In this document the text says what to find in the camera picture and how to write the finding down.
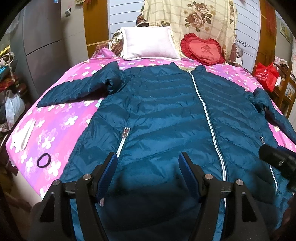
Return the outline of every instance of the blue puffer jacket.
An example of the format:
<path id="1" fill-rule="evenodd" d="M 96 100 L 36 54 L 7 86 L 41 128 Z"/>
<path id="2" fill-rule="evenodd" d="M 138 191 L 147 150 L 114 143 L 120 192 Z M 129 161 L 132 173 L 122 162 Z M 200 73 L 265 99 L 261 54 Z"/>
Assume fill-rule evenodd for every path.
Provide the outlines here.
<path id="1" fill-rule="evenodd" d="M 111 62 L 92 77 L 54 87 L 38 107 L 100 88 L 109 95 L 78 139 L 61 180 L 75 181 L 102 164 L 109 152 L 117 152 L 118 167 L 104 207 L 97 208 L 110 241 L 188 239 L 199 205 L 181 175 L 181 152 L 220 180 L 242 179 L 268 228 L 279 226 L 292 194 L 287 180 L 258 158 L 262 140 L 278 146 L 265 110 L 294 142 L 296 135 L 264 90 L 245 92 L 204 66 L 191 73 L 174 63 L 120 71 Z M 72 213 L 82 240 L 74 201 Z M 214 240 L 220 238 L 223 215 L 222 204 Z"/>

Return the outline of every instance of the red ruffle trim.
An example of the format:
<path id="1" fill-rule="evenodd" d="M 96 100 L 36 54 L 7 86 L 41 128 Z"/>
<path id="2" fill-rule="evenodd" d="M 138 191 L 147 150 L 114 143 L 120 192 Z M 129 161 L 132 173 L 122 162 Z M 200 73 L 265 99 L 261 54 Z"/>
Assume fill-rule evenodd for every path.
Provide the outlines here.
<path id="1" fill-rule="evenodd" d="M 211 61 L 209 61 L 209 60 L 205 60 L 205 59 L 202 59 L 202 58 L 196 56 L 196 55 L 190 50 L 190 48 L 189 48 L 189 43 L 190 43 L 192 40 L 194 40 L 194 39 L 197 39 L 197 40 L 199 40 L 199 41 L 201 41 L 201 42 L 204 42 L 204 43 L 215 44 L 215 45 L 217 46 L 217 49 L 218 49 L 218 51 L 219 51 L 219 53 L 220 53 L 221 58 L 218 59 L 217 61 L 211 62 Z M 188 58 L 190 58 L 190 59 L 197 60 L 197 61 L 200 62 L 201 64 L 204 64 L 204 65 L 214 65 L 214 64 L 222 64 L 222 63 L 225 62 L 225 58 L 223 57 L 223 55 L 222 55 L 222 53 L 221 53 L 221 52 L 222 52 L 222 48 L 221 48 L 220 44 L 219 44 L 216 40 L 214 40 L 214 39 L 204 40 L 204 39 L 201 39 L 201 38 L 197 37 L 195 34 L 186 34 L 186 35 L 184 36 L 184 38 L 181 40 L 180 45 L 181 45 L 181 51 L 182 51 L 182 53 L 183 53 L 186 57 L 188 57 Z"/>

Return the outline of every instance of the heart-shaped cushion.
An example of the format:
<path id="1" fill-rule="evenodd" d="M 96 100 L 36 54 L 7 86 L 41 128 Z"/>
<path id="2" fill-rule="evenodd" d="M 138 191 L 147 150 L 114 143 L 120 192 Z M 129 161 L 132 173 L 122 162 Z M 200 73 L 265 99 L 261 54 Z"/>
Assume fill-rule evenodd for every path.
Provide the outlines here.
<path id="1" fill-rule="evenodd" d="M 214 39 L 204 40 L 195 34 L 186 34 L 181 40 L 182 53 L 201 64 L 222 64 L 225 58 L 221 53 L 220 44 Z"/>

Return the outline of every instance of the beige plaid fabric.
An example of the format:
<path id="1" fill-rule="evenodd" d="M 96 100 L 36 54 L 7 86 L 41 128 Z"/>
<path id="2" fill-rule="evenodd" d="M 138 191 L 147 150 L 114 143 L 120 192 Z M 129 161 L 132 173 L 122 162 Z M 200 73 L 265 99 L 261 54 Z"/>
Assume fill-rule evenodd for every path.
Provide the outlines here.
<path id="1" fill-rule="evenodd" d="M 180 42 L 189 33 L 217 40 L 226 60 L 230 57 L 237 22 L 232 0 L 146 0 L 143 17 L 150 26 L 170 24 L 181 57 Z"/>

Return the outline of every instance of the bed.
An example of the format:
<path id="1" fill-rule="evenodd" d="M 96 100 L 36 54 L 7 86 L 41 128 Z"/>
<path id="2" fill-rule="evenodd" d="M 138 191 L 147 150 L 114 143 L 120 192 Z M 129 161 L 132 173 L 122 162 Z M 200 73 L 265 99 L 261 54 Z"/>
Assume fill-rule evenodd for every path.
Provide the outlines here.
<path id="1" fill-rule="evenodd" d="M 52 87 L 63 82 L 91 76 L 112 61 L 117 61 L 121 70 L 131 67 L 169 64 L 171 62 L 174 62 L 182 69 L 192 69 L 200 65 L 197 61 L 189 59 L 169 61 L 151 58 L 125 61 L 119 57 L 91 58 L 69 69 Z M 242 86 L 246 91 L 253 92 L 257 87 L 262 88 L 257 80 L 243 68 L 219 64 L 206 66 L 206 70 Z M 59 179 L 61 176 L 77 139 L 88 126 L 91 117 L 98 110 L 102 100 L 101 98 L 99 100 L 36 108 L 37 101 L 9 137 L 6 149 L 10 160 L 14 161 L 19 171 L 41 197 L 44 197 L 53 180 Z M 30 120 L 36 122 L 26 148 L 16 153 L 16 149 L 12 145 L 13 136 Z M 278 145 L 285 146 L 296 152 L 296 145 L 277 126 L 269 124 L 269 127 Z M 37 167 L 37 159 L 43 153 L 48 153 L 51 156 L 51 163 L 45 168 L 39 168 Z"/>

